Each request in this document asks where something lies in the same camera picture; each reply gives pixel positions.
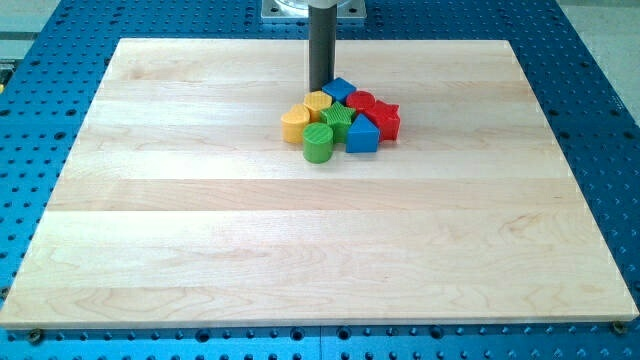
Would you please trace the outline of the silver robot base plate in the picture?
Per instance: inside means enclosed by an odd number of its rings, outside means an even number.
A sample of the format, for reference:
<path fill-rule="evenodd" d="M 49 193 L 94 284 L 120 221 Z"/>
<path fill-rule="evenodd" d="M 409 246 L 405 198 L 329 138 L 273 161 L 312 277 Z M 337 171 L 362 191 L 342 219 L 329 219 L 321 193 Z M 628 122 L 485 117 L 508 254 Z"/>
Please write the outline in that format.
<path fill-rule="evenodd" d="M 261 18 L 267 22 L 308 19 L 307 0 L 259 0 Z M 339 0 L 339 20 L 364 20 L 367 17 L 364 0 Z"/>

